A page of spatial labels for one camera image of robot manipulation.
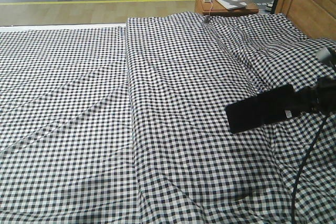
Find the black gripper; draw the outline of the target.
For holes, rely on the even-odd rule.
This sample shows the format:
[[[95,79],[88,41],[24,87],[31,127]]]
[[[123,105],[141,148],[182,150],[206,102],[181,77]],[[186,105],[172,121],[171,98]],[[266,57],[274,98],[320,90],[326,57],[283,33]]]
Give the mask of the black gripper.
[[[293,98],[294,102],[285,102],[287,118],[298,117],[301,113],[335,112],[335,79],[318,78],[315,88],[305,87],[295,91]]]

